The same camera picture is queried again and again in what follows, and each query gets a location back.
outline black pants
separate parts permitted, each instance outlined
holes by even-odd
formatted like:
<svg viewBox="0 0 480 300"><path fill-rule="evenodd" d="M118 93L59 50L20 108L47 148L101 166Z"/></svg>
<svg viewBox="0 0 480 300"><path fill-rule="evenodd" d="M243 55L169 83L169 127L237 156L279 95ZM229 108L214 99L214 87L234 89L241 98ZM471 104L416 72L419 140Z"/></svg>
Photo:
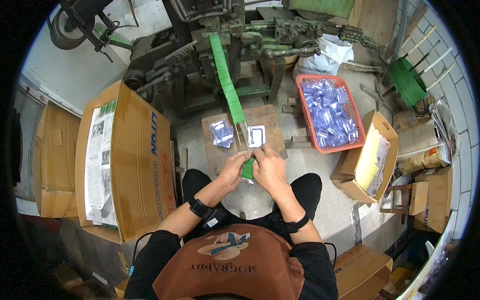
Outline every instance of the black pants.
<svg viewBox="0 0 480 300"><path fill-rule="evenodd" d="M196 169L187 170L182 181L184 202L187 202L188 199L193 198L195 194L197 194L203 187L205 187L210 182L210 178L201 171ZM320 177L317 174L313 173L305 174L302 177L295 179L292 182L291 187L298 202L303 207L303 209L305 209L305 212L307 213L310 220L313 220L313 218L315 217L317 205L320 201L320 194L322 192L322 181L320 180ZM237 217L236 215L229 212L226 208L224 208L221 203L218 204L217 208L223 209L227 212L227 217L223 220L223 222L221 222L221 224L218 224L219 226L226 226L238 223L257 225L275 232L279 236L283 237L290 244L292 243L290 235L285 230L280 210L278 209L278 206L276 204L274 205L272 213L254 220L244 220ZM205 229L202 228L203 223L204 222L200 222L197 227L195 227L189 234L187 234L183 238L184 242L200 237L208 233L209 231L218 228L218 226L215 226L213 228Z"/></svg>

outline white pipe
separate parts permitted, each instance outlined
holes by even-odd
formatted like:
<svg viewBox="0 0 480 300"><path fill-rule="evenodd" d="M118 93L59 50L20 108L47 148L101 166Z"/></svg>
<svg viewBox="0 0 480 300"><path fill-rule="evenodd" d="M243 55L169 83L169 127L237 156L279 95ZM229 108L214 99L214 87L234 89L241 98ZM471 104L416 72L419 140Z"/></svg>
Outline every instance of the white pipe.
<svg viewBox="0 0 480 300"><path fill-rule="evenodd" d="M445 75L447 75L448 72L450 72L450 70L453 69L453 67L455 67L455 63L452 63L452 65L448 67L448 69L446 69L445 72L443 72L440 76L438 76L437 80L435 80L429 87L427 87L427 91L430 90L434 85L436 85L440 80L442 80L442 78L444 78Z"/></svg>
<svg viewBox="0 0 480 300"><path fill-rule="evenodd" d="M415 46L413 46L413 48L407 53L407 55L409 55L410 53L412 53L413 50L415 50L416 48L418 48L418 46L420 46L421 43L423 43L430 34L432 34L432 32L435 30L435 28L437 28L437 25L434 25L422 38L421 40L415 44Z"/></svg>
<svg viewBox="0 0 480 300"><path fill-rule="evenodd" d="M452 47L448 48L447 51L445 51L442 55L440 55L439 58L437 58L436 61L432 62L430 66L428 66L425 70L423 70L423 73L433 68L433 66L436 65L439 61L441 61L442 58L444 58L448 53L450 53L450 51L452 51Z"/></svg>

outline man's right hand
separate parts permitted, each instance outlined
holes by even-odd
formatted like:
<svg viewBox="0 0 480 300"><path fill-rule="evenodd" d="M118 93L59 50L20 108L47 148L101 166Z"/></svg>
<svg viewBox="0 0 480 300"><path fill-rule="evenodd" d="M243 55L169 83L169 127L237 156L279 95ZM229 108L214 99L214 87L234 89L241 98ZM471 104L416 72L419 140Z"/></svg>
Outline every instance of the man's right hand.
<svg viewBox="0 0 480 300"><path fill-rule="evenodd" d="M285 176L285 160L269 144L264 144L263 150L255 148L253 155L253 178L274 200L285 189L291 189Z"/></svg>

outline yellow paper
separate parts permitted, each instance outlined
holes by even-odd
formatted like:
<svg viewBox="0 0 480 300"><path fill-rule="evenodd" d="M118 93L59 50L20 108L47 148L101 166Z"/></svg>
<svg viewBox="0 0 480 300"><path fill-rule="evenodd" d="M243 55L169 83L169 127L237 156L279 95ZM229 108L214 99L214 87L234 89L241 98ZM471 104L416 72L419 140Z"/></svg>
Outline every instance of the yellow paper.
<svg viewBox="0 0 480 300"><path fill-rule="evenodd" d="M378 172L378 167L375 165L375 163L378 162L377 150L379 144L380 133L372 124L367 133L365 145L363 145L359 164L355 173L355 180L364 190L367 190L368 186L373 180L373 177Z"/></svg>

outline red plastic basket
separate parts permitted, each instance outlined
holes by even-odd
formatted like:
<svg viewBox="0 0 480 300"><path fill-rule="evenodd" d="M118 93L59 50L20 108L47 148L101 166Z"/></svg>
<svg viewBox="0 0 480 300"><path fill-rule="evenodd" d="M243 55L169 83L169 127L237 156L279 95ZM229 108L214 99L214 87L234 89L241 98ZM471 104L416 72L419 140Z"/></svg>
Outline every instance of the red plastic basket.
<svg viewBox="0 0 480 300"><path fill-rule="evenodd" d="M315 129L313 128L312 118L310 116L310 112L308 111L307 102L305 101L305 96L303 95L303 91L301 89L300 83L304 80L310 80L310 79L321 80L323 78L328 79L328 81L335 84L337 87L344 87L345 90L347 91L348 102L345 104L347 107L347 113L355 121L355 124L357 125L357 129L359 131L359 138L354 143L345 144L343 146L336 147L336 148L328 147L324 149L320 148L320 146L317 143L317 135L315 134ZM310 137L310 141L312 142L312 147L317 149L318 152L320 153L327 154L327 153L362 147L363 144L365 144L365 130L363 130L363 125L361 123L359 111L357 110L357 107L355 106L355 102L353 101L352 93L350 92L347 83L342 77L333 76L333 75L300 74L295 79L295 82L297 83L297 88L299 91L299 99L301 99L300 102L301 102L301 107L303 111L303 116L305 117L305 124L307 125L307 133L308 133L308 136Z"/></svg>

